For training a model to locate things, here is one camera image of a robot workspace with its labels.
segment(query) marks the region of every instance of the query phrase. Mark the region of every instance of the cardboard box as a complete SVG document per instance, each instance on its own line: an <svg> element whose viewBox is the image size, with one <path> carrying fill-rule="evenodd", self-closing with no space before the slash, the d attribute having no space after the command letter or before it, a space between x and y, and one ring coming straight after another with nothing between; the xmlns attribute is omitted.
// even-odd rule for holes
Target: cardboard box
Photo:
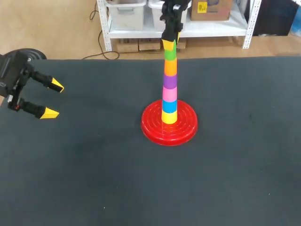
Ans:
<svg viewBox="0 0 301 226"><path fill-rule="evenodd" d="M137 39L120 39L117 43L117 51L119 53L135 53L138 52Z"/></svg>
<svg viewBox="0 0 301 226"><path fill-rule="evenodd" d="M192 0L191 20L229 20L233 0Z"/></svg>
<svg viewBox="0 0 301 226"><path fill-rule="evenodd" d="M186 39L180 38L177 44L177 49L185 49L186 48Z"/></svg>
<svg viewBox="0 0 301 226"><path fill-rule="evenodd" d="M139 51L160 49L161 39L139 39Z"/></svg>

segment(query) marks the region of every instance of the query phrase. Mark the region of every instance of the orange ring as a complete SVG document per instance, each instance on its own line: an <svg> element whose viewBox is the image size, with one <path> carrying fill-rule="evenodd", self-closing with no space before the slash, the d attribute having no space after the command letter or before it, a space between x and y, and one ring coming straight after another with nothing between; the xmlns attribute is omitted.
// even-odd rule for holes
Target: orange ring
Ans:
<svg viewBox="0 0 301 226"><path fill-rule="evenodd" d="M174 60L165 60L164 74L166 76L177 75L177 58Z"/></svg>

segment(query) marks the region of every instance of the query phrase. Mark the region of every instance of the white metal shelf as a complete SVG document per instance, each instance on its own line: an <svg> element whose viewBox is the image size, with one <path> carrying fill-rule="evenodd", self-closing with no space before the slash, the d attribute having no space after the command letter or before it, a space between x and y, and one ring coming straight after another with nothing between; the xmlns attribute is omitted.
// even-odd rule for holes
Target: white metal shelf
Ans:
<svg viewBox="0 0 301 226"><path fill-rule="evenodd" d="M186 24L180 37L220 37L220 36L245 36L248 24L240 13L236 3L233 4L228 21L191 21L187 14ZM141 31L116 30L112 21L109 37L111 39L137 39L160 38L162 32L155 30L152 11L149 7L144 9L144 25Z"/></svg>
<svg viewBox="0 0 301 226"><path fill-rule="evenodd" d="M240 11L240 0L233 0L230 19L228 21L191 21L188 13L187 21L180 37L220 37L220 36L245 36L243 48L249 48L261 0L250 0L250 19L246 22ZM153 25L151 9L145 7L144 26L141 31L117 30L111 17L107 18L104 0L97 0L100 12L100 21L103 28L103 39L106 51L111 51L111 39L142 39L160 38L162 32L156 31Z"/></svg>

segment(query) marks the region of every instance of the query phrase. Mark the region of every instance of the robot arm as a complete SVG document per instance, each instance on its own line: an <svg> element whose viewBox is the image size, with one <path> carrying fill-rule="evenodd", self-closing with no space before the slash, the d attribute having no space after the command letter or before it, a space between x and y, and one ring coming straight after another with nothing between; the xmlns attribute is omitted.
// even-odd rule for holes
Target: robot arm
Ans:
<svg viewBox="0 0 301 226"><path fill-rule="evenodd" d="M164 0L162 16L160 20L165 21L165 30L162 33L163 44L170 44L179 40L179 33L183 29L181 23L182 12L188 7L190 0Z"/></svg>
<svg viewBox="0 0 301 226"><path fill-rule="evenodd" d="M28 56L19 51L12 56L0 55L0 96L8 97L8 108L11 110L18 112L22 109L39 119L56 118L59 112L20 98L21 91L30 78L57 92L64 89L53 77L34 70L27 60Z"/></svg>

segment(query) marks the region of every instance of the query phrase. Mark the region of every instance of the wooden floor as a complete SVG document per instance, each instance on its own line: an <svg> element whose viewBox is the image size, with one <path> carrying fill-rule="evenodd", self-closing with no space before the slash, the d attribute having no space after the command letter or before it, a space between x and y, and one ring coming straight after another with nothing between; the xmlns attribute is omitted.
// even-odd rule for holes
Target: wooden floor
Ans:
<svg viewBox="0 0 301 226"><path fill-rule="evenodd" d="M89 20L95 0L0 1L0 54L37 48L49 59L81 59L100 52L99 16ZM178 58L286 56L301 53L301 38L254 37L250 49L240 38L189 39ZM121 54L121 59L157 59L161 53Z"/></svg>

